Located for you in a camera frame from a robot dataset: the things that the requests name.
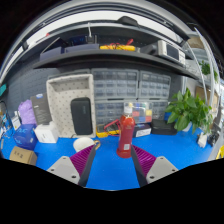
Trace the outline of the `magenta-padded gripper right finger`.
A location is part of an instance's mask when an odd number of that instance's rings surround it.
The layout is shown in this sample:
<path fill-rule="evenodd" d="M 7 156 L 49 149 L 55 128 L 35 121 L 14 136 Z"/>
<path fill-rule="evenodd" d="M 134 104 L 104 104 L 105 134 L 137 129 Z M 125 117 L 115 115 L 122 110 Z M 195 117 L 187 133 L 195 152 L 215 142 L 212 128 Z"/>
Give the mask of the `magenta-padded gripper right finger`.
<path fill-rule="evenodd" d="M 131 156 L 141 187 L 177 171 L 177 168 L 164 156 L 155 157 L 134 145 L 131 146 Z"/>

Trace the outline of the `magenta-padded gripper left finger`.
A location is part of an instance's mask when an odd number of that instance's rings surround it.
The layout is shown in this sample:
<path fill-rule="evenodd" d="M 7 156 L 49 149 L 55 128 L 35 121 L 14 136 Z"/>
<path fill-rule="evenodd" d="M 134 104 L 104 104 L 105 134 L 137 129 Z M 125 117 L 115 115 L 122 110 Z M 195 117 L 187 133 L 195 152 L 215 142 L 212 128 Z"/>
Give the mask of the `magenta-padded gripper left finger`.
<path fill-rule="evenodd" d="M 91 145 L 71 157 L 60 157 L 47 171 L 76 185 L 85 187 L 95 154 L 96 146 Z"/>

